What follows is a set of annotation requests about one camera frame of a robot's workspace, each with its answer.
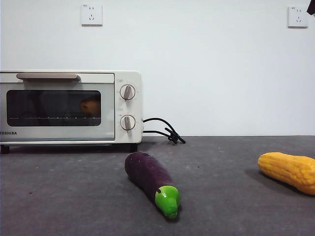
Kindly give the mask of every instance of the toaster oven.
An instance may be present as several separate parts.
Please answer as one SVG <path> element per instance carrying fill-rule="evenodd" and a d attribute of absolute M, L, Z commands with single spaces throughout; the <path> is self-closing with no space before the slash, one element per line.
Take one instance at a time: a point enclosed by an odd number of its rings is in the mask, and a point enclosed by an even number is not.
<path fill-rule="evenodd" d="M 0 72 L 0 145 L 141 142 L 141 76 L 135 71 Z"/>

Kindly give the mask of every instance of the oven foot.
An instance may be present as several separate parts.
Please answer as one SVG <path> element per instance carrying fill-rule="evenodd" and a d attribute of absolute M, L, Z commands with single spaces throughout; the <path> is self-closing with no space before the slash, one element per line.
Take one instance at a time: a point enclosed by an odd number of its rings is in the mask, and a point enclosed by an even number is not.
<path fill-rule="evenodd" d="M 130 152 L 138 151 L 138 144 L 130 144 Z"/>
<path fill-rule="evenodd" d="M 10 146 L 1 145 L 1 154 L 8 154 L 10 152 Z"/>

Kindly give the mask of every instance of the yellow corn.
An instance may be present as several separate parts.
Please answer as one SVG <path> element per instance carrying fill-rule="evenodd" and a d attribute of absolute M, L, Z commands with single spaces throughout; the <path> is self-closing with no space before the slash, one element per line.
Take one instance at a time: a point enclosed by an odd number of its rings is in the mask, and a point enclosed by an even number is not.
<path fill-rule="evenodd" d="M 269 152 L 258 159 L 260 169 L 268 176 L 288 183 L 300 191 L 315 195 L 315 160 Z"/>

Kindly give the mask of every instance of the purple eggplant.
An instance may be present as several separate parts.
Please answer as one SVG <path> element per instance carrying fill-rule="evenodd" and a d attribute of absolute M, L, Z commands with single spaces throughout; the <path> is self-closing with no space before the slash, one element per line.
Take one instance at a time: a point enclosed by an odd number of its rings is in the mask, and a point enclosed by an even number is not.
<path fill-rule="evenodd" d="M 154 157 L 134 152 L 126 158 L 125 171 L 166 217 L 176 218 L 181 196 L 168 171 Z"/>

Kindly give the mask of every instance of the black cable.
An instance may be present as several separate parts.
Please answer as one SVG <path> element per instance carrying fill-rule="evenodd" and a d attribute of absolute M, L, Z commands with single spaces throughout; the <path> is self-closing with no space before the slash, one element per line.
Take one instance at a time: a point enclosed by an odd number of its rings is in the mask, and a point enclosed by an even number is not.
<path fill-rule="evenodd" d="M 181 138 L 181 136 L 179 136 L 179 134 L 175 131 L 175 129 L 167 121 L 165 121 L 161 118 L 149 118 L 149 119 L 145 119 L 143 122 L 145 123 L 145 122 L 152 121 L 152 120 L 159 120 L 159 121 L 162 121 L 165 124 L 167 124 L 168 127 L 170 127 L 170 129 L 165 128 L 165 130 L 167 132 L 169 132 L 170 134 L 168 135 L 168 134 L 162 133 L 160 131 L 156 131 L 156 130 L 144 130 L 143 133 L 157 133 L 157 134 L 164 135 L 168 138 L 169 141 L 172 141 L 175 144 L 177 144 L 178 140 L 180 140 L 183 144 L 186 143 L 186 141 L 183 138 Z"/>

